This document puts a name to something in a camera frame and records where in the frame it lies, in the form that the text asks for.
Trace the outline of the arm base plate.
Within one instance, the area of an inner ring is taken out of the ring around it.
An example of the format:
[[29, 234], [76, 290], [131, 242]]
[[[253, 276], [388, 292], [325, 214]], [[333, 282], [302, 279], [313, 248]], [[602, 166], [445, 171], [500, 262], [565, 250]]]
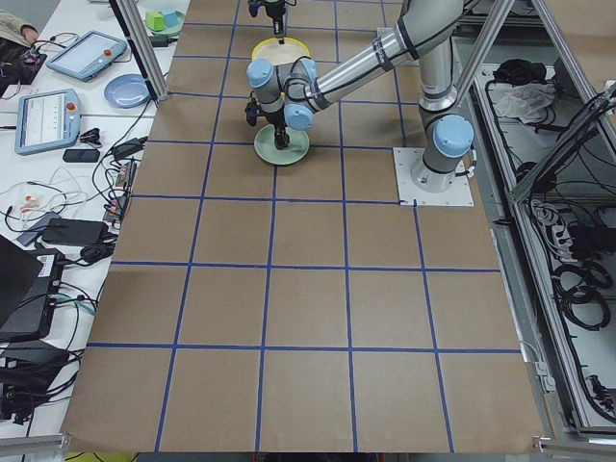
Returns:
[[424, 148], [395, 147], [398, 202], [403, 206], [473, 207], [470, 180], [459, 160], [454, 172], [441, 174], [424, 165]]

